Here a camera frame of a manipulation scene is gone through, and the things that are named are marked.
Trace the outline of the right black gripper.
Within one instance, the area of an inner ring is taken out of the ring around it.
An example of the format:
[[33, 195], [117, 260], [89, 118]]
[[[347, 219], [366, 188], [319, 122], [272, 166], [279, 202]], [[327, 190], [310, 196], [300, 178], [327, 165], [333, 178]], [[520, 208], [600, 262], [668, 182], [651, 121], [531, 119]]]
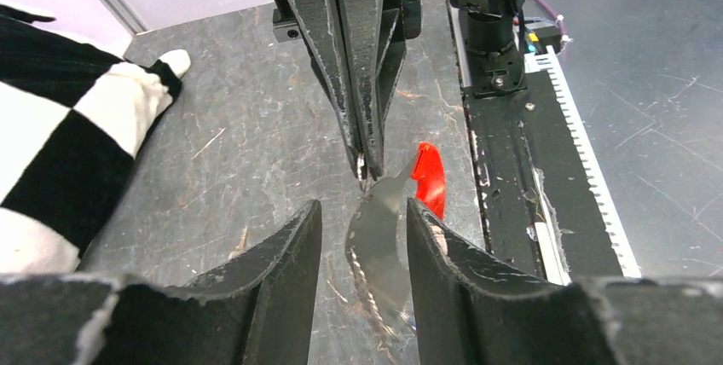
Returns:
[[381, 177], [381, 98], [389, 92], [379, 88], [379, 75], [390, 41], [420, 35], [421, 0], [274, 1], [276, 40], [303, 37], [337, 118], [352, 172], [362, 175], [359, 155], [363, 153], [367, 174]]

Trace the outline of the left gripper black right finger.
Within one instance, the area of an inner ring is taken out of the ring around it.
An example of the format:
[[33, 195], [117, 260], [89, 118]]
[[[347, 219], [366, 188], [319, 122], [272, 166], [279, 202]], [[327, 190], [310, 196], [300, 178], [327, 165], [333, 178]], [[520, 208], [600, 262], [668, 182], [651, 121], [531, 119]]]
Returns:
[[719, 364], [722, 281], [584, 276], [560, 286], [407, 209], [424, 364]]

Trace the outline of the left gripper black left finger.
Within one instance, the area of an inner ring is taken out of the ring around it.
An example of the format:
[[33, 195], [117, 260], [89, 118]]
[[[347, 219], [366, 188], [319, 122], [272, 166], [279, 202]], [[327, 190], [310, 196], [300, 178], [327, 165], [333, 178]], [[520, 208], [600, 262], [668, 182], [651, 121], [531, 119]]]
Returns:
[[4, 364], [304, 364], [322, 209], [182, 287], [125, 273], [5, 275]]

